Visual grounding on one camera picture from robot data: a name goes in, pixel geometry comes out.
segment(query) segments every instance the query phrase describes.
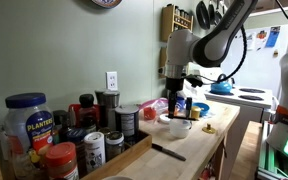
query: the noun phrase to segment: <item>stove burner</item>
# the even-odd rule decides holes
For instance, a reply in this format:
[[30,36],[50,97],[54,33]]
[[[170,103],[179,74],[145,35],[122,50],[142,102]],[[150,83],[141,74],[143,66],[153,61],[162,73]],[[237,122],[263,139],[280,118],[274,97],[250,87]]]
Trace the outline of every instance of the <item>stove burner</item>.
[[215,92],[215,91],[210,91],[212,94],[217,94],[217,95],[222,95],[222,96],[233,96],[233,93],[222,93],[222,92]]
[[265,93],[265,91],[259,89],[251,89],[251,88],[241,88],[240,91],[250,92],[250,93]]
[[264,100],[263,98],[260,98],[258,96],[241,95],[238,97],[242,98],[242,99],[253,100],[253,101],[263,101]]

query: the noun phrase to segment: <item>box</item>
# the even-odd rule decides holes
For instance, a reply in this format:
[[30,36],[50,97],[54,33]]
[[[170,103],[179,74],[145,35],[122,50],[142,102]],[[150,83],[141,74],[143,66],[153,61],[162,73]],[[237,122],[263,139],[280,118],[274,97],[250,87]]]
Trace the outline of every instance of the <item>box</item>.
[[139,158],[142,154],[152,147],[152,136],[139,130],[140,141],[134,146],[125,145],[125,151],[105,163],[102,167],[82,177],[82,180],[103,179],[108,176],[114,176]]

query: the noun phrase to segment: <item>planters label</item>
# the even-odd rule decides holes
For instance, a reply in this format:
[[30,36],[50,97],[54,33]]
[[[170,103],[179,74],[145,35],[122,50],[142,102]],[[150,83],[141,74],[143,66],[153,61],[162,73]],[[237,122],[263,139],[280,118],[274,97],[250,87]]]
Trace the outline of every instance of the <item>planters label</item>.
[[40,111],[31,115],[26,121],[26,132],[31,142],[31,148],[38,155],[43,155],[53,145],[53,119],[47,111]]

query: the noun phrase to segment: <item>red lid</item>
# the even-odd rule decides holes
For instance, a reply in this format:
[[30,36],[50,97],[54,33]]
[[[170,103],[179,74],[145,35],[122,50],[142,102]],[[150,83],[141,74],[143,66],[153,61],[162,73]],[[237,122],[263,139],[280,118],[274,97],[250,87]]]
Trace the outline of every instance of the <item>red lid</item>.
[[46,164],[49,167],[60,166],[76,157],[75,144],[64,142],[51,147],[46,153]]

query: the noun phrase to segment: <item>cable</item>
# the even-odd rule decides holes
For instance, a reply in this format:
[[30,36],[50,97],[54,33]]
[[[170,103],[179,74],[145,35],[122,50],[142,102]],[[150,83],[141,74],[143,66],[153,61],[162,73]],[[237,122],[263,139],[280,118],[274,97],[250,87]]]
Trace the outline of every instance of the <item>cable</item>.
[[283,12],[284,16],[286,17],[286,19],[288,20],[288,15],[284,11],[284,8],[283,8],[282,4],[280,3],[280,1],[279,0],[275,0],[275,1],[276,1],[277,5],[280,7],[280,9]]
[[240,70],[240,68],[242,67],[242,65],[244,63],[244,60],[246,58],[246,51],[247,51],[246,32],[245,32],[245,29],[244,29],[244,25],[242,25],[241,31],[242,31],[243,45],[244,45],[242,59],[241,59],[240,63],[238,64],[238,66],[236,67],[236,69],[230,75],[226,76],[226,78],[223,78],[223,79],[215,81],[216,83],[220,83],[220,82],[226,81],[229,78],[231,78],[232,76],[234,76],[234,74],[236,74],[237,71]]

